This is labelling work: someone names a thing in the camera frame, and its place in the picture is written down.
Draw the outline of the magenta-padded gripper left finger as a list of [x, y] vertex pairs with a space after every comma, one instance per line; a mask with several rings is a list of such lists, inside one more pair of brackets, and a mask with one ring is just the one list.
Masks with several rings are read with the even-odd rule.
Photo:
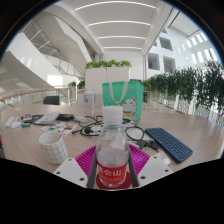
[[78, 186], [92, 189], [97, 170], [96, 147], [93, 146], [76, 158], [67, 158], [55, 171], [54, 175]]

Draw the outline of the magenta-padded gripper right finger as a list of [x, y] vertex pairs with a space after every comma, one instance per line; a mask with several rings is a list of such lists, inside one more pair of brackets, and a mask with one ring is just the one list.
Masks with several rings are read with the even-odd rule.
[[158, 156], [149, 156], [138, 147], [130, 146], [129, 173], [133, 188], [146, 186], [173, 171]]

